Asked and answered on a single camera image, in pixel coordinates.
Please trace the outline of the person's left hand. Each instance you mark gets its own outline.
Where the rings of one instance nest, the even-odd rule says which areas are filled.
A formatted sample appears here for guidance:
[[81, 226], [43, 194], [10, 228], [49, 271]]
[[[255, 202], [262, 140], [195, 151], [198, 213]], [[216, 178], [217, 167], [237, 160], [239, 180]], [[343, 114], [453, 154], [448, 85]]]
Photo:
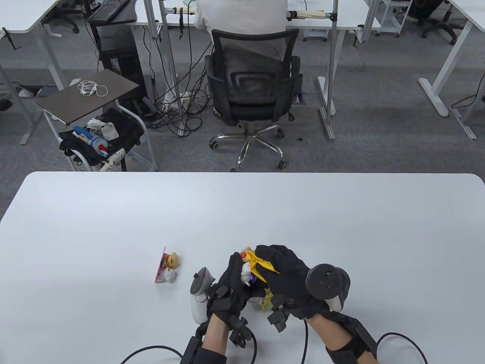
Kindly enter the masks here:
[[247, 320], [241, 318], [241, 311], [251, 298], [266, 296], [264, 284], [246, 285], [241, 281], [243, 259], [240, 253], [233, 253], [229, 258], [226, 271], [213, 286], [207, 304], [207, 316], [220, 319], [231, 332], [229, 340], [236, 346], [244, 348], [252, 339]]

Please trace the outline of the person's right hand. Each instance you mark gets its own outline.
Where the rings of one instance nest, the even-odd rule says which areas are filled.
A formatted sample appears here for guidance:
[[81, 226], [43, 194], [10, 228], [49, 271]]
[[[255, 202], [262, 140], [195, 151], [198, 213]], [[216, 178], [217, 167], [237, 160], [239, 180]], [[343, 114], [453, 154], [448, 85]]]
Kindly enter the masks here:
[[316, 330], [325, 330], [332, 323], [321, 315], [325, 302], [314, 298], [305, 286], [310, 269], [296, 254], [284, 245], [258, 245], [256, 256], [269, 261], [275, 272], [258, 268], [275, 296], [284, 296], [290, 301], [291, 313], [298, 319], [308, 321]]

